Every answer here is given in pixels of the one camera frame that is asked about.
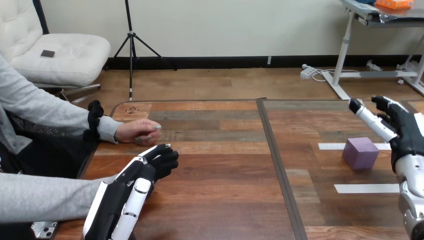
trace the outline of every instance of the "black tripod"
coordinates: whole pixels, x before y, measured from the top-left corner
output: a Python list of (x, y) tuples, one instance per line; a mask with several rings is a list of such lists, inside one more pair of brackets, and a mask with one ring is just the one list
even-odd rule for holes
[[(155, 50), (153, 50), (153, 48), (151, 48), (149, 45), (147, 45), (147, 43), (145, 43), (143, 40), (141, 40), (139, 38), (139, 36), (136, 35), (135, 32), (133, 32), (133, 26), (131, 25), (130, 7), (128, 5), (128, 0), (125, 0), (125, 8), (126, 8), (126, 18), (128, 19), (129, 33), (126, 36), (125, 41), (123, 41), (122, 45), (120, 46), (120, 48), (116, 52), (115, 56), (113, 56), (113, 59), (114, 60), (116, 59), (116, 57), (120, 53), (121, 49), (124, 47), (124, 45), (127, 43), (128, 39), (129, 39), (129, 100), (131, 101), (131, 100), (133, 100), (133, 71), (134, 71), (133, 70), (133, 63), (136, 64), (137, 60), (138, 60), (137, 55), (136, 55), (136, 48), (134, 46), (134, 38), (136, 38), (138, 41), (140, 41), (142, 44), (144, 44), (148, 49), (150, 49), (150, 51), (152, 51), (154, 54), (156, 54), (156, 56), (158, 56), (159, 58), (163, 59), (163, 57), (161, 55), (159, 55), (159, 53), (157, 53)], [(168, 61), (166, 61), (166, 62), (168, 63), (168, 65), (171, 66), (172, 69), (174, 69), (175, 71), (177, 70), (177, 67), (173, 63), (170, 64)]]

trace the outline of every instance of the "tufted cushion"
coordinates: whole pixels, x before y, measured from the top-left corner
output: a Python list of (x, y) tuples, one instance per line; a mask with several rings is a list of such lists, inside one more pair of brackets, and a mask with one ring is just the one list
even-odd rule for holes
[[(40, 57), (43, 50), (54, 51), (54, 58)], [(110, 50), (100, 36), (46, 34), (10, 64), (32, 83), (83, 87), (99, 76)]]
[(0, 54), (10, 62), (42, 36), (32, 0), (0, 0)]

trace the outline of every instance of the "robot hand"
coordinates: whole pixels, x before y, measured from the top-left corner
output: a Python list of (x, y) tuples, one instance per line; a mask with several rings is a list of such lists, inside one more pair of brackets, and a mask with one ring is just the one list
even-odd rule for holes
[(153, 182), (178, 167), (178, 153), (170, 144), (154, 146), (133, 158), (115, 180), (100, 183), (84, 223), (84, 240), (128, 240)]
[(391, 146), (391, 166), (400, 184), (399, 210), (411, 240), (424, 240), (424, 117), (385, 96), (371, 99), (374, 115), (358, 99), (349, 108)]

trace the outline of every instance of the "wooden table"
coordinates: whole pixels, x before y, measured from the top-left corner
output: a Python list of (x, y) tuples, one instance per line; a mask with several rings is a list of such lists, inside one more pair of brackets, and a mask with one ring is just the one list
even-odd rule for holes
[[(424, 111), (424, 102), (411, 106)], [(398, 193), (335, 189), (396, 183), (388, 150), (372, 170), (353, 171), (342, 150), (319, 148), (356, 137), (383, 142), (346, 101), (129, 102), (113, 118), (159, 122), (159, 143), (180, 153), (179, 167), (156, 184), (142, 210), (138, 240), (407, 239)], [(145, 149), (102, 143), (84, 178), (112, 176)], [(63, 223), (55, 239), (79, 240), (83, 224)]]
[[(155, 185), (135, 227), (138, 240), (294, 240), (255, 100), (129, 102), (117, 121), (149, 118), (179, 167)], [(85, 179), (120, 172), (145, 147), (101, 143)], [(63, 223), (56, 240), (79, 240), (83, 220)]]

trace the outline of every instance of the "white desk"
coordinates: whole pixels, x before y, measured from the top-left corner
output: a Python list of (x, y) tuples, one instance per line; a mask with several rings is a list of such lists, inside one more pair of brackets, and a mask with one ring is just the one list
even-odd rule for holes
[(362, 71), (362, 72), (342, 72), (343, 64), (345, 62), (346, 53), (348, 52), (349, 43), (351, 41), (352, 23), (353, 20), (358, 20), (366, 27), (379, 27), (379, 28), (413, 28), (424, 27), (423, 21), (394, 21), (381, 23), (377, 9), (371, 5), (359, 3), (355, 0), (341, 0), (345, 6), (345, 11), (349, 14), (347, 22), (346, 34), (344, 35), (341, 44), (340, 54), (338, 55), (337, 66), (335, 67), (334, 76), (330, 73), (323, 71), (327, 83), (332, 87), (339, 98), (349, 100), (349, 95), (339, 85), (340, 78), (402, 78), (415, 88), (419, 93), (424, 95), (424, 87), (420, 85), (421, 76), (424, 73), (424, 54), (421, 57), (417, 71)]

